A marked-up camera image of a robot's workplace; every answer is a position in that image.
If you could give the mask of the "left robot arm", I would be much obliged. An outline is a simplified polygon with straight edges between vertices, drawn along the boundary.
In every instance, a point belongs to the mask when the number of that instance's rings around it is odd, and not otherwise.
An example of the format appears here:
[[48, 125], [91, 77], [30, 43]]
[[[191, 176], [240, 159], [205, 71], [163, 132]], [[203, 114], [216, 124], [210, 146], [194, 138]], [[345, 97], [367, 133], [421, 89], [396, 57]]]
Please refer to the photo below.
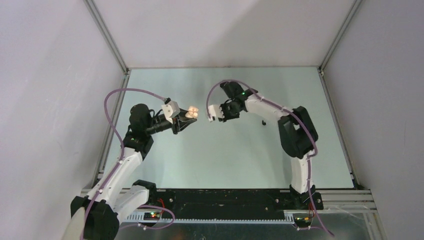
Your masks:
[[143, 103], [131, 108], [129, 126], [115, 165], [84, 197], [76, 196], [72, 200], [71, 221], [64, 239], [113, 240], [122, 222], [137, 208], [156, 206], [155, 183], [137, 180], [125, 194], [120, 192], [145, 160], [154, 143], [153, 135], [166, 130], [178, 134], [197, 121], [199, 110], [194, 106], [184, 110], [175, 101], [168, 100], [158, 115], [153, 112]]

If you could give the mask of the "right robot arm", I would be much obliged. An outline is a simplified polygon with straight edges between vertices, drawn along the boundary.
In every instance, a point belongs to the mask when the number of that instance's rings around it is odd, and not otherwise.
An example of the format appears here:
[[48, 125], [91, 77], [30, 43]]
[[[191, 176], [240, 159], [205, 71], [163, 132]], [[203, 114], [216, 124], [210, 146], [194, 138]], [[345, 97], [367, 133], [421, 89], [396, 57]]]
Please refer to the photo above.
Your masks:
[[220, 105], [208, 107], [209, 120], [224, 123], [237, 119], [241, 112], [246, 112], [276, 123], [280, 145], [290, 156], [291, 204], [297, 209], [307, 206], [315, 211], [317, 204], [313, 198], [315, 186], [312, 181], [311, 159], [317, 155], [319, 136], [307, 109], [303, 106], [290, 109], [278, 105], [264, 98], [255, 89], [243, 89], [237, 81], [225, 80], [219, 83], [219, 87], [228, 99]]

